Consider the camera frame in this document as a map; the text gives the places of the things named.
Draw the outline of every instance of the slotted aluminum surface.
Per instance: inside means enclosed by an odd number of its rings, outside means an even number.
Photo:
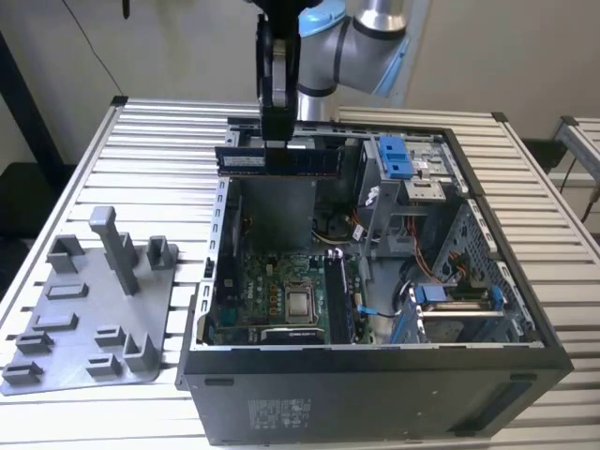
[[[113,204],[136,243],[164,233],[180,248],[163,369],[146,385],[0,397],[0,443],[16,448],[104,449],[208,446],[188,393],[173,386],[186,308],[201,279],[217,182],[213,147],[228,116],[251,105],[131,99],[111,108],[63,197],[0,304],[0,367],[30,317],[50,267],[47,246],[75,233],[99,246],[86,220]],[[343,108],[341,120],[449,127],[457,134],[525,273],[573,358],[575,371],[491,441],[373,442],[334,448],[600,448],[598,249],[507,124],[490,114]]]

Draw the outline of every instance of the cable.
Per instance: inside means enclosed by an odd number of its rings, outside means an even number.
[[[314,235],[314,236],[315,236],[317,239],[319,239],[320,241],[322,241],[322,242],[324,242],[325,244],[328,244],[328,245],[330,245],[330,246],[341,246],[341,245],[348,244],[348,243],[350,243],[350,242],[351,242],[350,240],[348,240],[348,241],[334,241],[334,240],[331,240],[331,239],[329,239],[328,237],[321,236],[320,234],[318,234],[318,233],[317,233],[317,232],[315,232],[314,230],[311,230],[311,231],[312,231],[312,234],[313,234],[313,235]]]
[[[586,206],[585,211],[583,212],[583,216],[581,217],[581,223],[584,223],[587,220],[588,216],[590,215],[590,213],[592,211],[592,206],[593,206],[592,202],[589,202],[588,205]]]
[[[119,86],[119,83],[116,82],[116,80],[114,79],[114,76],[111,74],[111,72],[106,67],[106,65],[104,64],[104,62],[102,61],[102,59],[96,53],[96,50],[94,50],[94,46],[92,45],[92,42],[90,41],[90,38],[85,34],[85,31],[83,31],[82,25],[77,20],[77,17],[75,16],[75,13],[73,12],[73,10],[68,5],[67,0],[61,0],[61,2],[63,2],[63,5],[65,5],[65,8],[68,10],[68,13],[71,15],[71,17],[73,18],[73,20],[75,21],[75,23],[77,24],[77,26],[79,27],[79,29],[82,31],[83,37],[87,41],[87,45],[89,45],[90,50],[92,51],[92,53],[96,57],[97,61],[104,67],[104,70],[106,70],[106,73],[108,74],[108,76],[111,77],[111,80],[114,83],[114,85],[116,86],[116,89],[119,91],[119,94],[123,95],[123,90],[121,89],[121,86]]]
[[[578,159],[576,157],[573,157],[573,162],[571,162],[571,165],[567,169],[566,174],[564,175],[564,179],[562,180],[561,188],[559,189],[560,193],[563,193],[564,185],[566,185],[566,180],[569,177],[569,175],[571,174],[571,171],[573,170],[573,166],[575,166],[575,163],[577,162],[577,160]]]

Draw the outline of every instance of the black cable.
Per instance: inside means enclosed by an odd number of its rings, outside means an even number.
[[[588,216],[590,215],[590,212],[592,211],[592,206],[593,203],[589,202],[588,205],[585,208],[585,211],[583,212],[583,216],[581,217],[581,223],[585,222],[588,218]]]
[[[116,82],[116,80],[114,79],[114,76],[111,74],[111,72],[106,67],[106,65],[104,64],[104,62],[102,61],[102,59],[96,53],[96,50],[94,50],[94,46],[92,45],[92,42],[90,41],[90,38],[85,34],[85,31],[83,31],[82,25],[77,20],[77,17],[75,16],[75,13],[73,12],[73,10],[68,5],[67,0],[61,0],[61,2],[63,2],[63,5],[65,5],[65,8],[67,8],[68,13],[71,15],[71,17],[73,18],[73,20],[75,21],[75,23],[77,24],[77,26],[79,27],[79,29],[82,31],[83,37],[87,41],[87,45],[90,46],[90,50],[92,51],[92,53],[96,57],[97,61],[104,67],[104,70],[106,70],[106,73],[109,75],[109,77],[111,77],[111,80],[114,83],[114,85],[116,86],[117,90],[119,91],[119,94],[123,95],[123,90],[121,89],[121,86],[119,86],[119,83]]]
[[[382,312],[378,312],[377,315],[385,319],[394,319],[396,317],[394,314],[383,314]]]
[[[566,174],[564,175],[564,179],[562,180],[562,184],[561,184],[561,188],[559,189],[560,193],[563,193],[563,189],[564,189],[564,185],[566,185],[566,180],[569,177],[569,175],[571,174],[571,171],[573,170],[573,166],[575,166],[575,163],[577,162],[577,158],[573,157],[573,162],[571,162],[571,165],[569,166],[569,169],[566,171]]]

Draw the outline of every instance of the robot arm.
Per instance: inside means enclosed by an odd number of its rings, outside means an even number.
[[[285,147],[298,112],[298,16],[322,0],[253,0],[263,11],[256,31],[256,89],[266,147]]]

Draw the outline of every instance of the blue plastic clip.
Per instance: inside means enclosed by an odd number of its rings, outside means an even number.
[[[404,140],[399,136],[381,136],[379,153],[388,177],[396,180],[413,179],[413,164],[406,153]]]

